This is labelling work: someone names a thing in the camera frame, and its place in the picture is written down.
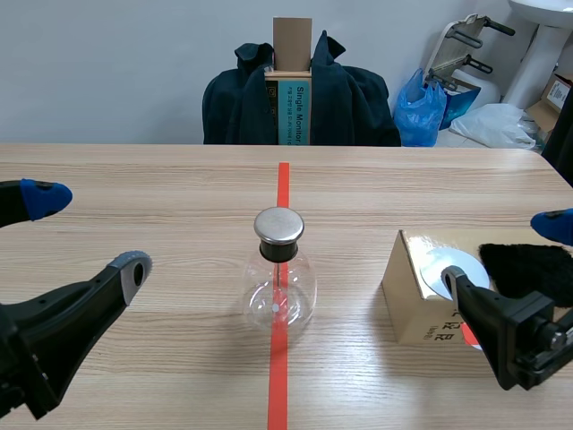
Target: black bottle neck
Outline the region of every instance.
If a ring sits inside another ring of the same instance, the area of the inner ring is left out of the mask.
[[[298,253],[298,244],[293,242],[288,245],[272,245],[261,240],[259,250],[261,251],[261,255],[270,262],[290,262]]]

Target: blue plastic bag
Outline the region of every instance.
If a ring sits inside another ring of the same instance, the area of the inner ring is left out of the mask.
[[[434,146],[447,101],[438,83],[435,89],[423,87],[423,72],[418,69],[398,95],[394,114],[402,146]]]

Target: metal lid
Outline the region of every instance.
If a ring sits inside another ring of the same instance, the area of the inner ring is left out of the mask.
[[[288,208],[269,208],[254,221],[254,231],[263,242],[270,245],[290,245],[304,232],[304,221]]]

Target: glass bottle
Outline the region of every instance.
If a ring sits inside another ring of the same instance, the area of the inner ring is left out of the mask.
[[[302,329],[317,294],[314,269],[297,244],[304,221],[288,208],[270,208],[257,216],[254,231],[261,245],[244,269],[244,315],[263,330],[273,322],[286,324],[289,331]]]

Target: black sponge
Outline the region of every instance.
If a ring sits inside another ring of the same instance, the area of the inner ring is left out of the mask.
[[[573,258],[560,246],[480,246],[483,266],[500,294],[525,297],[539,291],[557,307],[573,307]]]

